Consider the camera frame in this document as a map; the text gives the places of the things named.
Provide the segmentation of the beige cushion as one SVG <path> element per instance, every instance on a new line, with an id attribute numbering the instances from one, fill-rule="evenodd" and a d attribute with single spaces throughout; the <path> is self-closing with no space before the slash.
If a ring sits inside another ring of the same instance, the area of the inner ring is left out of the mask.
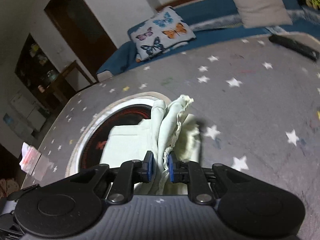
<path id="1" fill-rule="evenodd" d="M 245 28 L 292 25 L 283 0 L 233 0 Z"/>

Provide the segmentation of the grey star tablecloth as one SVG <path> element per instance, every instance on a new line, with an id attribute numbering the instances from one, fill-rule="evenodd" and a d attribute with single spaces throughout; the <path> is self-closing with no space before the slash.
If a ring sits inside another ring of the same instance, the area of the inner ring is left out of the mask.
<path id="1" fill-rule="evenodd" d="M 297 194 L 306 207 L 299 236 L 319 239 L 319 63 L 268 38 L 222 42 L 175 54 L 83 90 L 61 112 L 41 144 L 53 162 L 41 185 L 65 175 L 75 143 L 93 116 L 116 100 L 159 92 L 186 94 L 202 137 L 201 162 L 231 165 Z"/>

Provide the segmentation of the blue sofa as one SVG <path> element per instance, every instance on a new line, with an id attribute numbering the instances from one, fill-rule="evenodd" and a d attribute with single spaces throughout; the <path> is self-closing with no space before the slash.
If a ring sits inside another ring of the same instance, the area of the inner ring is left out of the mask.
<path id="1" fill-rule="evenodd" d="M 300 6 L 297 0 L 283 0 L 283 3 L 293 22 L 292 25 L 257 28 L 244 27 L 233 0 L 200 0 L 180 5 L 169 4 L 167 7 L 172 7 L 176 13 L 181 16 L 184 22 L 189 25 L 194 32 L 196 38 L 189 42 L 175 45 L 163 54 L 158 54 L 149 60 L 140 61 L 136 45 L 131 40 L 130 34 L 146 21 L 144 20 L 127 31 L 129 40 L 121 45 L 98 69 L 98 80 L 104 81 L 149 61 L 155 61 L 172 54 L 182 53 L 194 48 L 236 38 L 271 32 L 301 32 L 319 37 L 318 10 L 308 6 Z"/>

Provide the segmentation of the dark wooden door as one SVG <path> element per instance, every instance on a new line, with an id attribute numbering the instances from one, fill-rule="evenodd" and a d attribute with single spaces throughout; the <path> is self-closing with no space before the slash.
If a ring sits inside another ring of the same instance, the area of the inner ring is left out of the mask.
<path id="1" fill-rule="evenodd" d="M 116 46 L 84 0 L 50 0 L 44 9 L 71 50 L 97 79 Z"/>

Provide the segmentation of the yellow green plush toy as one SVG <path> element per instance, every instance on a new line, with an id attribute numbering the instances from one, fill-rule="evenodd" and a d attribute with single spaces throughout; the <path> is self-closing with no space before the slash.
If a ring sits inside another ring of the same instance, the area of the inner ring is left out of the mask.
<path id="1" fill-rule="evenodd" d="M 308 7 L 311 7 L 315 10 L 320 9 L 320 0 L 306 0 L 306 4 Z"/>

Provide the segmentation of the round built-in induction cooker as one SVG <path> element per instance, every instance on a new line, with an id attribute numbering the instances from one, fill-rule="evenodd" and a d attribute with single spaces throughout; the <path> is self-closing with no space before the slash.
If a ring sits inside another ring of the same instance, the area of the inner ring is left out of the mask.
<path id="1" fill-rule="evenodd" d="M 153 102 L 171 100 L 158 92 L 144 92 L 127 96 L 103 109 L 82 133 L 69 159 L 65 176 L 69 177 L 100 163 L 109 133 L 114 126 L 136 125 L 151 118 Z"/>

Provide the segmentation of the dark wooden side table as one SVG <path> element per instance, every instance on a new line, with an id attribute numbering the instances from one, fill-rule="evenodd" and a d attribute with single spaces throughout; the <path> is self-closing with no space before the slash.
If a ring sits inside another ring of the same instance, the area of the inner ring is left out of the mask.
<path id="1" fill-rule="evenodd" d="M 76 92 L 86 89 L 96 83 L 96 81 L 89 77 L 76 60 L 71 62 L 68 66 L 65 66 L 61 71 L 61 74 Z"/>

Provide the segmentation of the butterfly print pillow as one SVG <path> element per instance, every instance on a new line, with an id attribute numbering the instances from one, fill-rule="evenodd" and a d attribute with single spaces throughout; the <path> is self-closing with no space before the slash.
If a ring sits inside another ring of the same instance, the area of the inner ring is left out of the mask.
<path id="1" fill-rule="evenodd" d="M 165 7 L 130 34 L 140 61 L 163 54 L 171 47 L 196 38 L 172 7 Z"/>

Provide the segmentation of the dark wooden cabinet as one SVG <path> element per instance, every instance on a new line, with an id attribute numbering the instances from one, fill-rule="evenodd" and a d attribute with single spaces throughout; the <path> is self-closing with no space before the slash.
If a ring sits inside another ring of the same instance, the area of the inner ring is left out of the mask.
<path id="1" fill-rule="evenodd" d="M 15 74 L 41 104 L 40 113 L 45 117 L 58 115 L 62 111 L 66 104 L 63 96 L 69 100 L 75 95 L 75 89 L 66 80 L 57 85 L 58 91 L 51 87 L 59 71 L 31 35 L 23 45 Z"/>

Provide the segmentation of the pale green t-shirt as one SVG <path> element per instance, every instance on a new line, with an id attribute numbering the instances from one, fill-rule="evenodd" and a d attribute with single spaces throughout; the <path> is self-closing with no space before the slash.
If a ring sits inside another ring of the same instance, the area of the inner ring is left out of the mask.
<path id="1" fill-rule="evenodd" d="M 122 163 L 145 157 L 153 153 L 153 175 L 151 182 L 137 183 L 134 192 L 142 195 L 186 195 L 187 186 L 172 183 L 169 178 L 170 152 L 178 160 L 200 160 L 200 130 L 194 115 L 188 112 L 193 99 L 181 95 L 166 105 L 156 100 L 151 109 L 151 118 L 137 125 L 121 125 L 111 129 L 103 149 L 100 163 L 111 168 Z"/>

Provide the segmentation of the black stick on table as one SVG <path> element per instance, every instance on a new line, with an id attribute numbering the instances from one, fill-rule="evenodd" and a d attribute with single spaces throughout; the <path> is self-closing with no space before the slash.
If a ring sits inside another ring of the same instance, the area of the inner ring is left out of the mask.
<path id="1" fill-rule="evenodd" d="M 312 61 L 316 62 L 317 60 L 319 60 L 319 51 L 301 42 L 275 34 L 271 35 L 268 39 L 270 42 L 278 44 L 292 51 L 295 51 L 300 55 L 303 55 L 304 57 L 311 59 Z"/>

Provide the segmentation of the tissue box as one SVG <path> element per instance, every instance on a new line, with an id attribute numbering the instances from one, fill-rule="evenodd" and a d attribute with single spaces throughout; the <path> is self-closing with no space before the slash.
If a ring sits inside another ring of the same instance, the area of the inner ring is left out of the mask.
<path id="1" fill-rule="evenodd" d="M 22 144 L 21 153 L 21 170 L 35 180 L 41 181 L 47 171 L 54 166 L 54 163 L 47 156 L 42 155 L 34 146 L 30 146 L 26 142 Z"/>

